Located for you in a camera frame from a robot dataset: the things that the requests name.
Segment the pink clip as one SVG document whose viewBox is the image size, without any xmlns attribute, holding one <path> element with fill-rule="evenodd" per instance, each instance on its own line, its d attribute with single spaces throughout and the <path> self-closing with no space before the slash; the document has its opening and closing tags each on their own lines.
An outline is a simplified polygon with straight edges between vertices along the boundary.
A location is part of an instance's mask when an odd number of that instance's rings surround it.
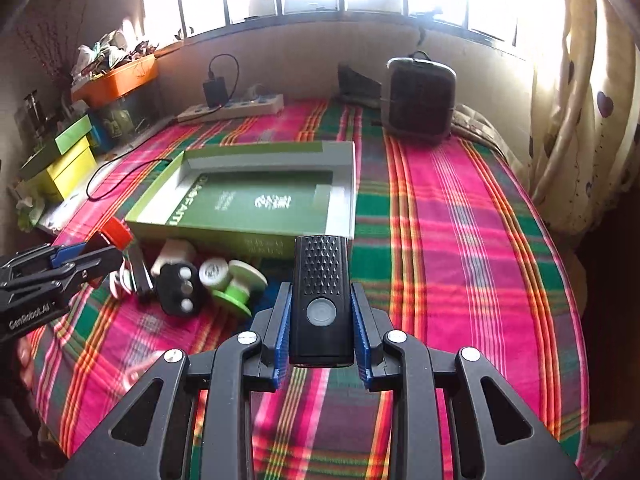
<svg viewBox="0 0 640 480">
<path fill-rule="evenodd" d="M 128 269 L 122 268 L 112 271 L 108 276 L 108 289 L 116 300 L 123 300 L 134 293 L 131 273 Z"/>
</svg>

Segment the silver black lighter bar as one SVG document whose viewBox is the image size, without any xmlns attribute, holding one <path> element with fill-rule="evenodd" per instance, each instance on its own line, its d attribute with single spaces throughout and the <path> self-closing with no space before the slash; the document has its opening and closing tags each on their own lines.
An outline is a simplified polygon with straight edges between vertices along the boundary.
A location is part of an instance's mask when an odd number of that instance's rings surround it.
<svg viewBox="0 0 640 480">
<path fill-rule="evenodd" d="M 154 290 L 153 281 L 144 263 L 143 252 L 137 242 L 131 242 L 127 248 L 129 270 L 134 293 L 141 299 L 149 299 Z"/>
</svg>

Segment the black rectangular remote device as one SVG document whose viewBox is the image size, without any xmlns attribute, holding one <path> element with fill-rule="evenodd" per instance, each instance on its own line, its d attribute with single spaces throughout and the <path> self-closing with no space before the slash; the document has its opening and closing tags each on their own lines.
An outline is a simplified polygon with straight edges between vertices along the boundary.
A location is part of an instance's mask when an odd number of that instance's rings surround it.
<svg viewBox="0 0 640 480">
<path fill-rule="evenodd" d="M 345 237 L 296 238 L 288 357 L 299 367 L 346 367 L 354 362 Z"/>
</svg>

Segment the black round key fob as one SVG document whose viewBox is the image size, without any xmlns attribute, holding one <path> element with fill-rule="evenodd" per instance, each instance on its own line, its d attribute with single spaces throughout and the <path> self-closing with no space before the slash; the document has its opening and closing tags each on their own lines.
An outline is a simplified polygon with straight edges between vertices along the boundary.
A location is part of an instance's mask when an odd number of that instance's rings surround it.
<svg viewBox="0 0 640 480">
<path fill-rule="evenodd" d="M 204 288 L 193 263 L 165 263 L 155 280 L 160 307 L 171 316 L 190 318 L 200 313 L 204 304 Z"/>
</svg>

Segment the green white spool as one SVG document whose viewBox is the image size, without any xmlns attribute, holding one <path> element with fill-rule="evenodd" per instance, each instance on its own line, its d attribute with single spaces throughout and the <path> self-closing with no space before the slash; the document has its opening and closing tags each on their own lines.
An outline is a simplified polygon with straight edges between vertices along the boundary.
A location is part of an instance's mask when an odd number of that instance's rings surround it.
<svg viewBox="0 0 640 480">
<path fill-rule="evenodd" d="M 250 295 L 264 292 L 268 281 L 262 272 L 240 260 L 230 260 L 228 269 L 231 280 L 224 290 L 212 291 L 214 304 L 238 318 L 251 318 L 253 315 L 248 306 Z"/>
</svg>

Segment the yellow green box stack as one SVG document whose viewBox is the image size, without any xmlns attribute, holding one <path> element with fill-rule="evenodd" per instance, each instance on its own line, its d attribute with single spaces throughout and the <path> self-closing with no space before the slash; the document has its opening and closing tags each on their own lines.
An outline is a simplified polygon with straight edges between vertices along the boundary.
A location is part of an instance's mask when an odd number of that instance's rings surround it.
<svg viewBox="0 0 640 480">
<path fill-rule="evenodd" d="M 18 170 L 29 191 L 52 204 L 67 200 L 96 169 L 88 139 L 91 130 L 91 120 L 84 115 L 30 156 Z"/>
</svg>

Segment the plaid pink green tablecloth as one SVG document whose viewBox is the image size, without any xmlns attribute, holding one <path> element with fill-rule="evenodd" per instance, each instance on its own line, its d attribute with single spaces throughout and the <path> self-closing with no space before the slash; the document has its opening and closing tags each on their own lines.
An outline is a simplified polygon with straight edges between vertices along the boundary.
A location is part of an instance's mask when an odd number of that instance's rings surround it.
<svg viewBox="0 0 640 480">
<path fill-rule="evenodd" d="M 484 353 L 570 457 L 587 440 L 588 373 L 570 281 L 544 222 L 489 148 L 450 138 L 437 148 L 388 136 L 372 110 L 303 101 L 271 117 L 174 125 L 124 158 L 58 241 L 123 217 L 188 148 L 253 142 L 347 141 L 357 169 L 350 273 L 371 306 L 428 346 Z M 30 337 L 36 410 L 65 453 L 118 401 L 122 378 L 149 354 L 212 350 L 239 330 L 205 308 L 170 318 L 156 304 L 87 288 L 70 313 Z"/>
</svg>

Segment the green cardboard box tray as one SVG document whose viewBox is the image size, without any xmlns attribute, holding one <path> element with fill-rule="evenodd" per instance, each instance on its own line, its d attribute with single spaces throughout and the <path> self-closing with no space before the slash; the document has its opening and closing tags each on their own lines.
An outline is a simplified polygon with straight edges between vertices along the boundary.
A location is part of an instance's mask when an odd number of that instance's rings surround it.
<svg viewBox="0 0 640 480">
<path fill-rule="evenodd" d="M 355 232 L 354 144 L 213 145 L 180 153 L 132 206 L 138 240 L 290 260 L 296 237 Z"/>
</svg>

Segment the orange storage tray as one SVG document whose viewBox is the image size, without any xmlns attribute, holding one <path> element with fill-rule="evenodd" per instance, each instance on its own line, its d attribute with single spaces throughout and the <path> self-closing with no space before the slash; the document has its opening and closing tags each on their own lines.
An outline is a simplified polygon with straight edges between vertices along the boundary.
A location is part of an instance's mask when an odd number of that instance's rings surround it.
<svg viewBox="0 0 640 480">
<path fill-rule="evenodd" d="M 70 95 L 72 102 L 84 101 L 93 110 L 111 104 L 131 91 L 148 84 L 158 75 L 154 54 L 129 62 L 108 74 L 90 80 Z"/>
</svg>

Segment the black charger brick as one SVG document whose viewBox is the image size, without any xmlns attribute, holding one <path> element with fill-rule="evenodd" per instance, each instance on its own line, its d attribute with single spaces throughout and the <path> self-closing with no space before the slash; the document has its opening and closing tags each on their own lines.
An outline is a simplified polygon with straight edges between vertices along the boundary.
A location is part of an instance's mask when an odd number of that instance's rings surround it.
<svg viewBox="0 0 640 480">
<path fill-rule="evenodd" d="M 209 108 L 223 107 L 228 102 L 229 95 L 224 77 L 214 77 L 204 81 L 203 92 Z"/>
</svg>

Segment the white power strip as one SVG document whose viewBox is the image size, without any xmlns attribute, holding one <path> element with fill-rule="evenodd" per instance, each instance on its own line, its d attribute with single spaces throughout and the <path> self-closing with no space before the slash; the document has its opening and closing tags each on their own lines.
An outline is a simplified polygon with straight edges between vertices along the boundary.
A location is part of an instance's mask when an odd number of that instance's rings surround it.
<svg viewBox="0 0 640 480">
<path fill-rule="evenodd" d="M 233 100 L 223 107 L 210 108 L 204 104 L 193 105 L 177 116 L 177 122 L 211 122 L 255 116 L 275 115 L 284 107 L 282 94 L 258 96 L 252 100 Z"/>
</svg>

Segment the small black grey heater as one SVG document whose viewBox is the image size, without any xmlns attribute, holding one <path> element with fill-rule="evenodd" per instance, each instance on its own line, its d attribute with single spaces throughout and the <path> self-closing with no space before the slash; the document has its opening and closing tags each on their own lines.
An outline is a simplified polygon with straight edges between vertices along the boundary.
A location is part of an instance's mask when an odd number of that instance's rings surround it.
<svg viewBox="0 0 640 480">
<path fill-rule="evenodd" d="M 424 51 L 390 58 L 381 88 L 384 129 L 439 144 L 450 133 L 456 90 L 456 72 L 432 61 Z"/>
</svg>

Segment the cream patterned curtain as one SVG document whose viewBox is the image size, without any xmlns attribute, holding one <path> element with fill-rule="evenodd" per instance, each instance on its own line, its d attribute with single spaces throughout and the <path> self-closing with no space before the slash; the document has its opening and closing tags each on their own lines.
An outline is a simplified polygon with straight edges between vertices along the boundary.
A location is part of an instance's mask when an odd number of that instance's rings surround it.
<svg viewBox="0 0 640 480">
<path fill-rule="evenodd" d="M 610 0 L 536 0 L 529 195 L 581 237 L 639 180 L 639 47 Z"/>
</svg>

